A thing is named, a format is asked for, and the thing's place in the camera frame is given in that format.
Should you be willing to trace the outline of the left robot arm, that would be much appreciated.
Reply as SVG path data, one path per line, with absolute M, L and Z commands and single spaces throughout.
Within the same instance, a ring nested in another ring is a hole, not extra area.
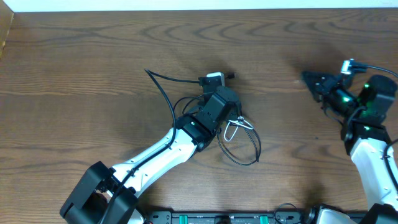
M 176 127 L 136 157 L 107 167 L 101 161 L 83 174 L 60 209 L 67 223 L 144 223 L 140 195 L 171 168 L 204 150 L 222 122 L 239 109 L 237 94 L 218 86 L 197 114 L 185 114 Z

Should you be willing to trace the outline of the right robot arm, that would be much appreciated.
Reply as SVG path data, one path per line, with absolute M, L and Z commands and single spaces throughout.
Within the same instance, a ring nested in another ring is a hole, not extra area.
M 356 166 L 368 203 L 361 223 L 397 223 L 397 165 L 383 126 L 395 100 L 397 84 L 373 75 L 358 96 L 347 90 L 351 77 L 303 72 L 303 80 L 322 109 L 343 117 L 340 138 Z

